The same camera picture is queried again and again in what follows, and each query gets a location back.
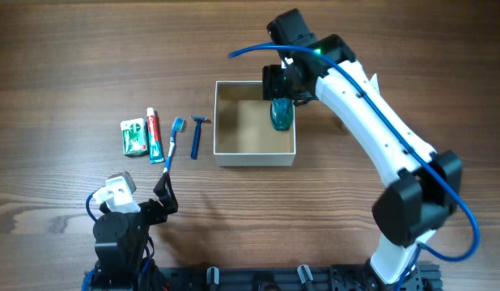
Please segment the Colgate toothpaste tube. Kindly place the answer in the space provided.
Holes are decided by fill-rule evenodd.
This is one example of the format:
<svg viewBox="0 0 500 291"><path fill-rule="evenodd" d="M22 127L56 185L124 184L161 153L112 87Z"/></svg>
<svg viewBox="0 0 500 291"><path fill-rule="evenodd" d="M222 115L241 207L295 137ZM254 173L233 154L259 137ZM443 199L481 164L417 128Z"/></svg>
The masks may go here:
<svg viewBox="0 0 500 291"><path fill-rule="evenodd" d="M159 131L159 119L153 108L147 108L148 142L150 148L150 163L164 162L162 141Z"/></svg>

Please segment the green Dettol soap box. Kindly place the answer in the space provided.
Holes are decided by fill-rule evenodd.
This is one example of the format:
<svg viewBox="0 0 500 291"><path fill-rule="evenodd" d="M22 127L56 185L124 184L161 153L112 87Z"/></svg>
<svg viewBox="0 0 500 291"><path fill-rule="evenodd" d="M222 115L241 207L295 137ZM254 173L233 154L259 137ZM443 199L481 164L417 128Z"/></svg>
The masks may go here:
<svg viewBox="0 0 500 291"><path fill-rule="evenodd" d="M120 123L125 156L143 156L149 153L146 121L143 118Z"/></svg>

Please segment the blue white toothbrush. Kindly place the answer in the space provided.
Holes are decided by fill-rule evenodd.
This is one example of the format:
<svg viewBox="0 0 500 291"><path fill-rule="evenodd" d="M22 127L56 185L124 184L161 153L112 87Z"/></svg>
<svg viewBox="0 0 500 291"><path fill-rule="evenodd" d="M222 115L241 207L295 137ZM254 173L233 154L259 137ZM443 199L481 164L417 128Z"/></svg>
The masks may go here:
<svg viewBox="0 0 500 291"><path fill-rule="evenodd" d="M184 130L185 121L182 117L176 117L174 119L171 136L169 139L169 149L167 152L167 159L164 165L163 173L168 173L172 164L172 158L176 150L176 134Z"/></svg>

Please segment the blue disposable razor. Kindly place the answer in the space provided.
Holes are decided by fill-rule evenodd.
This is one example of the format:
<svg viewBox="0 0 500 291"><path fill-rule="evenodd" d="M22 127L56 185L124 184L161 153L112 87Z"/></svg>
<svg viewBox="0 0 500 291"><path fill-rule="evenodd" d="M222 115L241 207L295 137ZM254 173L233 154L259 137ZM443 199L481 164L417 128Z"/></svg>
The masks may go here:
<svg viewBox="0 0 500 291"><path fill-rule="evenodd" d="M210 120L206 116L190 116L190 119L196 123L190 157L191 159L197 159L201 140L201 125L205 122L209 122Z"/></svg>

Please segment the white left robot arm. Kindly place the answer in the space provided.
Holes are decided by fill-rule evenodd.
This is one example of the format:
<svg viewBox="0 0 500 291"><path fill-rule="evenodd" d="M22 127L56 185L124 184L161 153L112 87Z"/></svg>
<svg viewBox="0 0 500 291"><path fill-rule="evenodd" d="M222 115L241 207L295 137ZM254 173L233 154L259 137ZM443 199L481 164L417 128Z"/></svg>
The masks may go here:
<svg viewBox="0 0 500 291"><path fill-rule="evenodd" d="M165 172L153 189L155 200L136 203L136 185L129 172L105 180L87 198L95 200L102 215L93 217L98 260L83 279L83 290L170 290L171 283L155 263L153 225L178 211L170 175Z"/></svg>

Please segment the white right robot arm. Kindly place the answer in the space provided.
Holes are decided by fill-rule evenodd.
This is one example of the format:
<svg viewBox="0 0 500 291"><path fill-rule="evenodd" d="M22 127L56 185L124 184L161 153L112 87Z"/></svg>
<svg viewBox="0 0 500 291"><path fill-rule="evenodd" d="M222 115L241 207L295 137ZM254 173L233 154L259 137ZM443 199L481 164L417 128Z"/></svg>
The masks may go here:
<svg viewBox="0 0 500 291"><path fill-rule="evenodd" d="M418 256L464 205L460 159L450 150L438 153L400 119L340 36L318 39L297 9L277 16L266 30L271 39L266 46L282 62L264 67L264 98L293 105L323 103L365 150L385 187L372 206L379 245L358 283L400 290L418 281Z"/></svg>

